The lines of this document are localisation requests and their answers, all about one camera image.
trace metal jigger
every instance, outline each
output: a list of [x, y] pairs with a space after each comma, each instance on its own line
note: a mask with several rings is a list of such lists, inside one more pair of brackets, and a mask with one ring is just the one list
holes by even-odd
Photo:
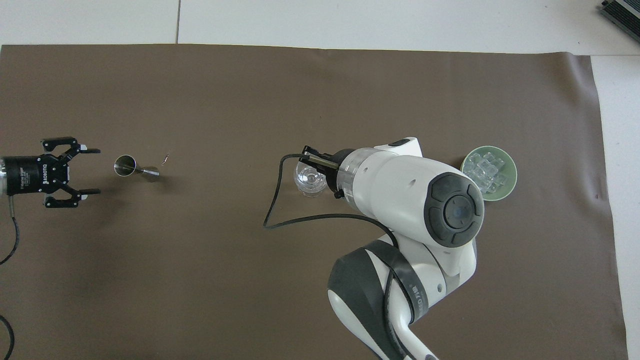
[[131, 155], [122, 155], [113, 163], [113, 170], [120, 176], [129, 176], [135, 172], [142, 174], [148, 182], [153, 183], [158, 180], [160, 172], [157, 167], [139, 167], [136, 160]]

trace black joint cover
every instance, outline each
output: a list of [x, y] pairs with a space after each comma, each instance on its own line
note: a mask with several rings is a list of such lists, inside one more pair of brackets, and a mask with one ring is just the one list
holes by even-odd
[[484, 217], [484, 202], [468, 178], [446, 172], [429, 183], [424, 223], [431, 237], [444, 247], [462, 246], [477, 234]]

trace ice cube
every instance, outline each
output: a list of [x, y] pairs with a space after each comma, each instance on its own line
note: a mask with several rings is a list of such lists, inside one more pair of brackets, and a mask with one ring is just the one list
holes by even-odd
[[478, 167], [481, 168], [487, 176], [494, 176], [498, 172], [498, 168], [493, 166], [487, 159], [483, 159], [478, 163]]
[[499, 172], [493, 177], [493, 182], [498, 187], [503, 186], [507, 182], [507, 177], [503, 173]]
[[495, 155], [493, 155], [491, 152], [487, 152], [482, 159], [485, 159], [486, 161], [492, 162], [493, 160], [495, 160]]
[[486, 191], [487, 191], [488, 193], [495, 193], [495, 192], [496, 192], [496, 191], [498, 191], [501, 187], [502, 187], [502, 184], [498, 184], [498, 183], [496, 183], [496, 182], [493, 182], [493, 183], [491, 184], [491, 186], [489, 186], [489, 187], [487, 188], [487, 190], [486, 190]]
[[478, 154], [477, 152], [474, 152], [473, 154], [471, 154], [471, 156], [469, 156], [469, 160], [473, 164], [477, 164], [482, 160], [482, 156], [480, 156], [480, 154]]
[[471, 170], [473, 170], [474, 167], [476, 167], [476, 164], [473, 161], [471, 161], [471, 158], [468, 158], [465, 161], [465, 164], [462, 166], [462, 172], [466, 174], [467, 172], [470, 172]]
[[494, 167], [496, 167], [498, 170], [500, 170], [504, 166], [504, 160], [502, 160], [500, 158], [495, 158], [493, 161], [491, 161], [491, 164]]
[[473, 179], [484, 179], [486, 177], [486, 172], [481, 167], [475, 167], [470, 172], [472, 175], [471, 180]]
[[486, 193], [493, 186], [493, 178], [483, 177], [476, 181], [476, 185], [480, 188], [480, 192]]

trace circular button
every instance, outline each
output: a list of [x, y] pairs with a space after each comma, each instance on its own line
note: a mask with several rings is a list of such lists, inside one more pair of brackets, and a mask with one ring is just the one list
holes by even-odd
[[462, 195], [451, 197], [444, 206], [445, 221], [454, 229], [467, 228], [473, 216], [473, 205]]

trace white table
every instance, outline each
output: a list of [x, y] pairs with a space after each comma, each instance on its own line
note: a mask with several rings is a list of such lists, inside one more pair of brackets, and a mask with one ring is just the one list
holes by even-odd
[[599, 1], [0, 0], [0, 44], [198, 43], [592, 56], [628, 354], [640, 359], [640, 44]]

